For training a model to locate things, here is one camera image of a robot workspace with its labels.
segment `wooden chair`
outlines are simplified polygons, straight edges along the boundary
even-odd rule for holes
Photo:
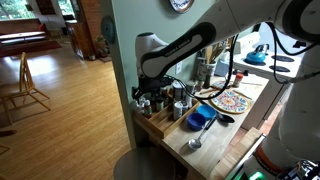
[[[39,99],[37,99],[35,96],[33,96],[34,93],[39,93],[42,96],[46,97],[47,99],[50,99],[47,95],[45,95],[43,92],[39,91],[32,80],[32,76],[29,70],[28,61],[26,59],[26,53],[23,52],[21,55],[21,62],[20,62],[20,75],[19,75],[19,82],[14,84],[4,84],[0,85],[0,98],[6,113],[7,118],[10,121],[10,124],[12,124],[12,117],[9,112],[9,108],[7,105],[7,100],[10,100],[15,108],[17,108],[17,105],[14,101],[14,98],[16,97],[24,97],[23,105],[25,104],[25,97],[29,95],[32,97],[35,101],[40,103],[43,107],[50,110],[48,106],[43,104]]]

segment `decorative plate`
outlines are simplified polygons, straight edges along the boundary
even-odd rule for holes
[[[225,112],[241,114],[249,108],[249,102],[242,96],[232,91],[225,90],[220,96],[211,99],[212,104]]]
[[[193,5],[194,0],[169,0],[169,2],[177,13],[185,13]]]

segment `window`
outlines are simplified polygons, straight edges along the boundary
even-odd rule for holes
[[[70,0],[58,0],[62,15],[73,15],[74,12]]]
[[[32,12],[26,8],[26,0],[1,0],[0,20],[34,18]]]

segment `patterned plate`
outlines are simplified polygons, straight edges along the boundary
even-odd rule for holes
[[[211,102],[216,108],[233,114],[241,114],[249,108],[249,102],[245,98],[229,90],[211,99]]]

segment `bar stool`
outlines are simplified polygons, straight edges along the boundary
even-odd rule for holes
[[[137,148],[124,154],[113,169],[114,180],[170,180],[175,178],[172,158],[158,148]]]

